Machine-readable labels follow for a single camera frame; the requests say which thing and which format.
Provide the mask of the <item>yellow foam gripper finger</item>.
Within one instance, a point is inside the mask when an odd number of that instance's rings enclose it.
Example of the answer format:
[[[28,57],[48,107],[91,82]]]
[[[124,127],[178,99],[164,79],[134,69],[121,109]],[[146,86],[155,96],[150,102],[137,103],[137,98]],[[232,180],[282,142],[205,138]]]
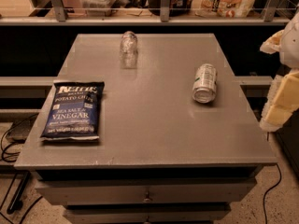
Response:
[[[263,107],[261,129],[266,132],[277,131],[298,109],[299,71],[291,71],[285,76],[276,75]]]
[[[266,39],[260,46],[260,51],[267,54],[274,54],[282,51],[282,38],[284,31],[280,30]]]

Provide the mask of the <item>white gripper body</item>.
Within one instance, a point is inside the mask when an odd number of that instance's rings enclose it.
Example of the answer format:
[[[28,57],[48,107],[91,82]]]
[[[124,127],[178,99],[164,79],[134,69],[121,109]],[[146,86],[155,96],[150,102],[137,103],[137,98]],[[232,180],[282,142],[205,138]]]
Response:
[[[280,62],[291,69],[299,68],[299,13],[286,25],[280,39]]]

